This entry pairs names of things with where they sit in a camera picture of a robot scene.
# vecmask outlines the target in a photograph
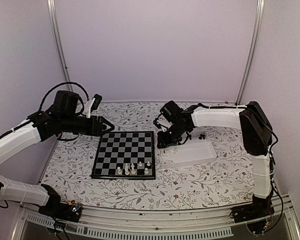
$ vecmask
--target chessboard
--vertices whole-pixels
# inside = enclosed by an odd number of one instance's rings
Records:
[[[117,131],[99,141],[92,179],[154,180],[155,141],[153,131]]]

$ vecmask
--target chess piece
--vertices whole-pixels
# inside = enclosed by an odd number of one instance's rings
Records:
[[[119,166],[116,169],[117,169],[118,174],[121,175],[122,174],[122,169]]]

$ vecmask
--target tabletop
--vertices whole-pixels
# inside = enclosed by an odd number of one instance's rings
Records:
[[[93,115],[105,117],[115,131],[155,131],[153,120],[163,105],[102,103]],[[161,168],[157,156],[155,180],[91,179],[99,137],[80,135],[74,141],[57,143],[41,182],[53,187],[64,202],[76,200],[101,208],[184,210],[251,202],[253,166],[241,131],[205,129],[217,154],[217,159],[207,164]]]

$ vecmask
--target vertical metal beam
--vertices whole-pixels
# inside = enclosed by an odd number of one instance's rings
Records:
[[[242,100],[244,98],[244,94],[247,88],[251,67],[254,60],[254,55],[257,47],[259,32],[261,29],[261,23],[262,23],[262,17],[264,13],[264,6],[265,6],[265,0],[258,0],[257,6],[256,6],[256,13],[255,13],[255,19],[254,19],[254,28],[253,28],[253,34],[252,34],[252,40],[249,50],[248,59],[246,61],[243,78],[241,81],[239,93],[236,97],[235,104],[240,105],[242,103]]]
[[[59,61],[63,73],[63,78],[65,82],[71,82],[70,81],[70,76],[68,72],[68,67],[66,63],[66,58],[64,55],[64,50],[62,48],[62,43],[61,43],[61,37],[60,37],[60,31],[58,27],[58,20],[57,20],[57,13],[56,13],[56,6],[55,6],[55,0],[47,0],[47,5],[48,5],[48,12],[50,16],[50,22],[51,22],[51,28],[52,28],[52,33],[54,37],[54,42],[56,46],[56,50],[59,56]],[[68,91],[73,92],[72,85],[67,84],[66,88]]]

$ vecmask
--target table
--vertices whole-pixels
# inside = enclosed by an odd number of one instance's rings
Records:
[[[155,131],[153,120],[164,103],[102,103],[93,115],[105,117],[116,131]],[[180,103],[185,108],[190,103]],[[60,141],[41,182],[62,201],[127,210],[186,210],[251,202],[253,166],[237,129],[206,127],[217,159],[208,164],[162,168],[156,159],[156,180],[91,179],[99,137],[81,135]]]

